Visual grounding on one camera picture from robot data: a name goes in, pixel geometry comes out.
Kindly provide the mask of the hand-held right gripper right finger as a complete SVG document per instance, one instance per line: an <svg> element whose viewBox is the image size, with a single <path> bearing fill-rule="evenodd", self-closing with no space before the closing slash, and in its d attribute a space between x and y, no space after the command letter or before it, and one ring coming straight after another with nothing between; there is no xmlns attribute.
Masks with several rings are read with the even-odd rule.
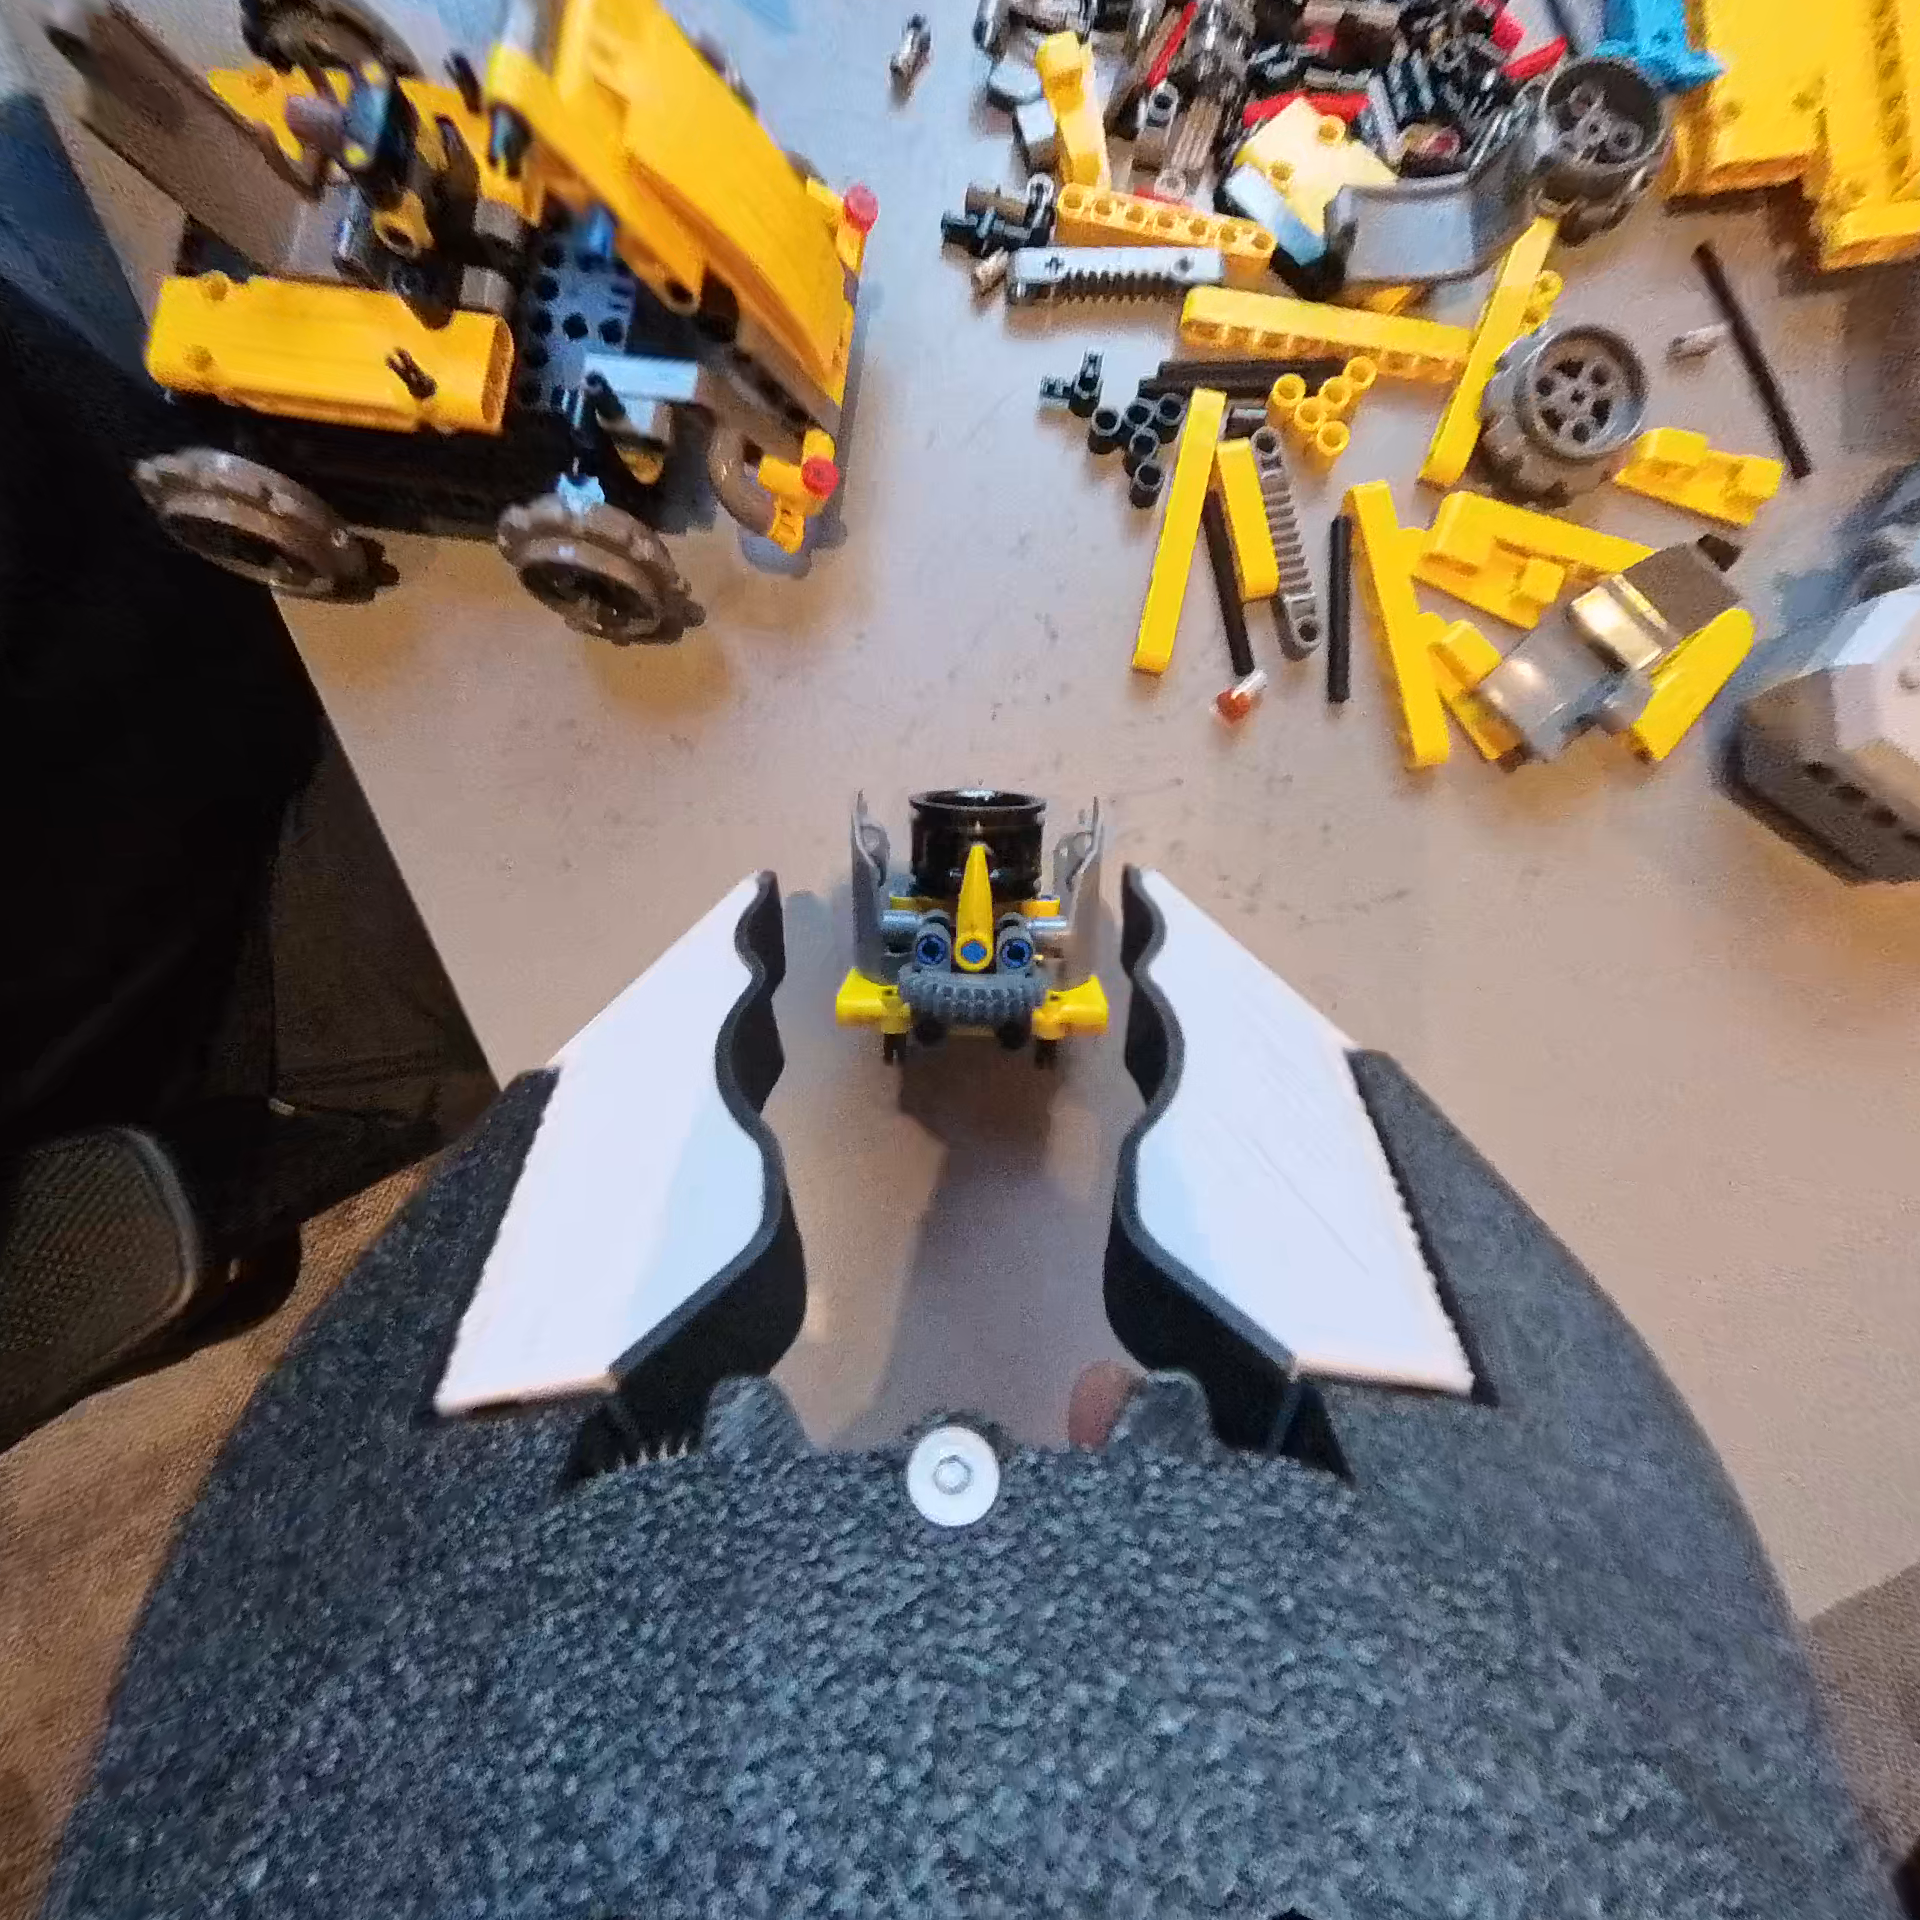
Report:
<svg viewBox="0 0 1920 1920"><path fill-rule="evenodd" d="M1475 1366L1360 1084L1353 1038L1158 870L1119 885L1125 1064L1108 1320L1275 1452L1302 1399L1474 1402Z"/></svg>

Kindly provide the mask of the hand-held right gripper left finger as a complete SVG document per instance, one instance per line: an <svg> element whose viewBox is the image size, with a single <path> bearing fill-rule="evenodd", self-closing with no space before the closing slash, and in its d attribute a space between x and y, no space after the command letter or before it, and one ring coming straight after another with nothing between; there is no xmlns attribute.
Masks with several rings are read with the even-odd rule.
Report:
<svg viewBox="0 0 1920 1920"><path fill-rule="evenodd" d="M441 1421L574 1407L574 1445L695 1445L715 1388L798 1342L803 1241L763 1120L782 978L782 882L760 870L549 1061Z"/></svg>

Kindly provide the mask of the yellow grey engine subassembly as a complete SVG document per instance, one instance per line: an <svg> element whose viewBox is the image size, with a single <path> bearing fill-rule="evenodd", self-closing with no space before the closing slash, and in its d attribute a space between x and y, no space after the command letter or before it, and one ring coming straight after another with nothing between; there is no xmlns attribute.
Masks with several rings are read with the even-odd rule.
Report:
<svg viewBox="0 0 1920 1920"><path fill-rule="evenodd" d="M1095 799L1046 845L1046 799L992 784L912 798L904 870L851 799L851 966L836 986L843 1030L879 1038L887 1064L912 1048L991 1038L1048 1069L1061 1045L1102 1038L1108 988L1095 970L1105 818Z"/></svg>

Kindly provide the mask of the grey desk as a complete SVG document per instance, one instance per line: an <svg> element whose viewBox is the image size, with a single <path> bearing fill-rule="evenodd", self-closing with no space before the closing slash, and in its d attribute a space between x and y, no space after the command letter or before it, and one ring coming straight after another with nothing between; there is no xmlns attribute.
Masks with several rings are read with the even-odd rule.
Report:
<svg viewBox="0 0 1920 1920"><path fill-rule="evenodd" d="M700 520L675 646L573 637L465 540L396 540L369 606L281 605L498 1079L542 1064L750 870L784 894L766 1120L806 1252L782 1384L819 1443L936 1412L1052 1443L1115 1347L1102 1258L1141 1098L1119 1036L1058 1071L887 1071L828 998L855 790L995 779L1108 814L1353 1038L1390 1051L1569 1241L1709 1426L1800 1615L1916 1557L1916 887L1854 887L1719 790L1585 738L1413 777L1356 693L1287 674L1222 724L1209 567L1129 674L1156 521L1037 382L1169 352L1143 303L977 303L942 211L1009 177L974 3L685 3L782 144L883 203L845 486L806 565Z"/></svg>

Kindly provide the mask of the person's grey trouser leg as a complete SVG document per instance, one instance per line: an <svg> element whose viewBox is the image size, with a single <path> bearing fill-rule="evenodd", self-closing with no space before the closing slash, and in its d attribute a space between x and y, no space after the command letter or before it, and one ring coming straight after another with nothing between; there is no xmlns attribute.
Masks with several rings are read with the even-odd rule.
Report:
<svg viewBox="0 0 1920 1920"><path fill-rule="evenodd" d="M439 1156L498 1079L328 717L240 921L175 1152L215 1244L294 1233Z"/></svg>

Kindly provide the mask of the person's dark shoe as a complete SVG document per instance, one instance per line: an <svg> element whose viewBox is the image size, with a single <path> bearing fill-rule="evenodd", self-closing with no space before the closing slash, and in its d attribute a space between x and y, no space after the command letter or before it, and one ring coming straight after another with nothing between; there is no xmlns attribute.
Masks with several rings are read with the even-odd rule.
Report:
<svg viewBox="0 0 1920 1920"><path fill-rule="evenodd" d="M168 1363L212 1246L172 1152L135 1128L3 1163L3 1450Z"/></svg>

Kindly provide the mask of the grey battery hub block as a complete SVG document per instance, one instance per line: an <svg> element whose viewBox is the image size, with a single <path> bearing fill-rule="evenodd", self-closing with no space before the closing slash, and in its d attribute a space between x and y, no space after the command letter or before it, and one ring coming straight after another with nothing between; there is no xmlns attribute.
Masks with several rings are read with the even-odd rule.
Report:
<svg viewBox="0 0 1920 1920"><path fill-rule="evenodd" d="M1883 497L1828 618L1736 713L1731 786L1844 882L1916 882L1916 466Z"/></svg>

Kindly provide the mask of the pile of yellow brick beams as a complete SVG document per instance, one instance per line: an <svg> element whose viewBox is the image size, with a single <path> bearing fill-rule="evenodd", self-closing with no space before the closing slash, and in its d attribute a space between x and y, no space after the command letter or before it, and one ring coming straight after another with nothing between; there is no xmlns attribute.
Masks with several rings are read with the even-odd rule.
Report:
<svg viewBox="0 0 1920 1920"><path fill-rule="evenodd" d="M1796 385L1692 243L1711 319L1663 348L1645 297L1570 312L1570 250L1645 196L1699 211L1792 189L1806 264L1916 264L1916 3L1688 3L1725 76L1668 96L1513 3L984 3L1014 192L944 217L977 299L1148 299L1172 355L1133 391L1102 348L1037 379L1089 472L1148 517L1129 674L1172 658L1212 565L1232 683L1267 609L1292 680L1356 687L1364 618L1394 748L1557 760L1589 735L1664 760L1778 666L1726 580L1818 463ZM1821 531L1828 595L1909 463Z"/></svg>

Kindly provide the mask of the yellow black brick vehicle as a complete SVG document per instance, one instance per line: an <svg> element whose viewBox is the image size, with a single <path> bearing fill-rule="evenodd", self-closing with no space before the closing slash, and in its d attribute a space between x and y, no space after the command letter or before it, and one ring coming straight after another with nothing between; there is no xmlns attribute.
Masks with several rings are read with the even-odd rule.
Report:
<svg viewBox="0 0 1920 1920"><path fill-rule="evenodd" d="M195 70L131 3L49 3L79 116L184 217L144 369L157 527L284 599L369 605L381 531L489 534L568 629L685 637L660 531L689 431L715 503L798 555L876 196L828 187L660 3L240 3Z"/></svg>

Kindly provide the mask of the blue curved brick panel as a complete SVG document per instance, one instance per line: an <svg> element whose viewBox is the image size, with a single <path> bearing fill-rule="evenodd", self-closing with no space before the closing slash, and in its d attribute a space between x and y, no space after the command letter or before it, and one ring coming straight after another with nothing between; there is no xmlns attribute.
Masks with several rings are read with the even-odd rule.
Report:
<svg viewBox="0 0 1920 1920"><path fill-rule="evenodd" d="M1688 3L1600 3L1598 59L1637 66L1645 80L1684 96L1725 76L1714 52L1695 45Z"/></svg>

